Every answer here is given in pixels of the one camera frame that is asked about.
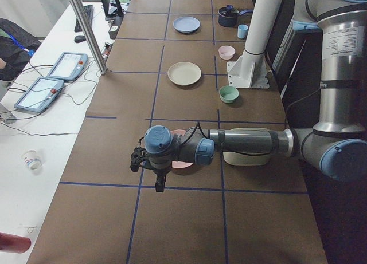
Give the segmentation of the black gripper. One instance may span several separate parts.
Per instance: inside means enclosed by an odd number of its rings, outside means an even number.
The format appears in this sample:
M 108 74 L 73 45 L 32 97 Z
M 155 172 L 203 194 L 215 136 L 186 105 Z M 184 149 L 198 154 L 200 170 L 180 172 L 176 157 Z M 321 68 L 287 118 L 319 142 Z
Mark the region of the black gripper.
M 157 176 L 155 190 L 156 192 L 164 192 L 166 177 L 167 174 L 171 171 L 171 162 L 167 161 L 165 163 L 154 163 L 153 161 L 151 161 L 150 164 L 153 167 L 153 172 Z

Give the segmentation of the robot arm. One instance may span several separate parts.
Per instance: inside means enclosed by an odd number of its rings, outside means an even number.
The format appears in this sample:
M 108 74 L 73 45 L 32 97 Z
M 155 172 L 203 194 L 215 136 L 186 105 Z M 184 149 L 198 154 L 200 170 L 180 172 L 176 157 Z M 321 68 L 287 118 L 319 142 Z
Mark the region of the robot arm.
M 366 0 L 295 0 L 293 28 L 321 29 L 322 74 L 319 121 L 310 129 L 202 129 L 172 135 L 149 128 L 131 154 L 130 168 L 152 170 L 163 192 L 174 161 L 208 165 L 215 152 L 258 157 L 299 156 L 324 175 L 342 182 L 366 174 L 365 128 L 358 118 L 362 64 L 366 61 Z

